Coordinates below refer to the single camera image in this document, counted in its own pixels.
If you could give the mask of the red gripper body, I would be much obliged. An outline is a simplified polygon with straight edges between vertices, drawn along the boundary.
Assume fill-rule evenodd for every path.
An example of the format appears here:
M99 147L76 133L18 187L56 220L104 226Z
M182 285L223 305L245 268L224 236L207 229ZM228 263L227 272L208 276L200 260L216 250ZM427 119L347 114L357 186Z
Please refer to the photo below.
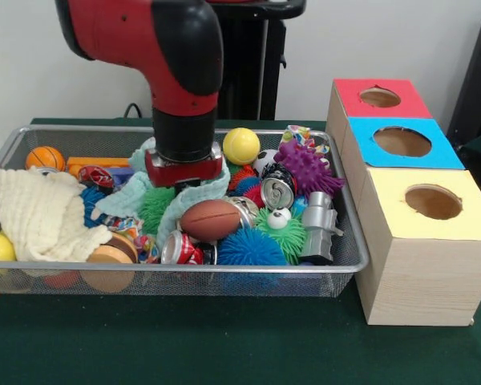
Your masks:
M144 163L151 183L159 187L172 187L192 180L213 180L220 175L223 156L213 156L191 163L168 163L158 154L145 154Z

